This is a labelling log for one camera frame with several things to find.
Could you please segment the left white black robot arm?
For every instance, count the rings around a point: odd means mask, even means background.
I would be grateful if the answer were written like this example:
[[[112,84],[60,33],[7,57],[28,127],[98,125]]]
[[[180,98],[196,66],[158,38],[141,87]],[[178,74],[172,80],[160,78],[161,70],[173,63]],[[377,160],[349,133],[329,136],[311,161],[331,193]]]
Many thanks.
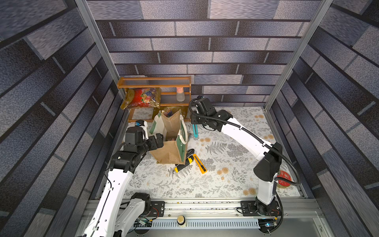
[[[150,136],[148,123],[138,120],[126,130],[125,141],[110,160],[105,173],[107,183],[84,237],[125,237],[135,221],[150,211],[151,198],[146,193],[135,193],[128,206],[119,212],[126,187],[137,166],[149,151],[163,147],[163,135]]]

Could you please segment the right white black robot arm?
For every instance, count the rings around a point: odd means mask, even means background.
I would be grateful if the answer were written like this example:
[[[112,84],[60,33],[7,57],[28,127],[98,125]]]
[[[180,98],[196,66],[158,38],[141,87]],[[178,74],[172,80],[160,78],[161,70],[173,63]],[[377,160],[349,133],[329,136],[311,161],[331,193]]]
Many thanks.
[[[258,177],[258,193],[253,207],[253,213],[260,216],[278,216],[281,214],[280,200],[277,197],[276,186],[281,180],[290,185],[300,186],[300,176],[292,162],[283,155],[282,145],[269,143],[243,126],[229,112],[216,111],[208,98],[198,96],[189,103],[191,123],[201,124],[211,131],[228,135],[246,148],[258,161],[253,168]],[[295,180],[279,177],[282,162],[292,169]]]

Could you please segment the burlap green Christmas tote bag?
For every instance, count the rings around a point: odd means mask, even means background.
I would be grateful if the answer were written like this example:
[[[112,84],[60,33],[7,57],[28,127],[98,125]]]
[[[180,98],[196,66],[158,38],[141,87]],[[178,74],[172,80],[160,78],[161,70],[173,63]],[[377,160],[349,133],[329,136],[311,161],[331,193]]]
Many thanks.
[[[188,131],[181,111],[166,117],[161,111],[155,116],[150,134],[163,135],[163,147],[150,151],[159,164],[184,165],[188,148]]]

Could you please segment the teal utility knife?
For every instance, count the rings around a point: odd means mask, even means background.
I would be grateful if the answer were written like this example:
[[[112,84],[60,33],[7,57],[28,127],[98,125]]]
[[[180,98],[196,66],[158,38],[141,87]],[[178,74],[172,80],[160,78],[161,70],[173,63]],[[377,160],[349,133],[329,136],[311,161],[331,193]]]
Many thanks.
[[[198,138],[199,135],[198,135],[198,126],[197,126],[197,124],[193,124],[192,125],[192,131],[193,131],[194,138]]]

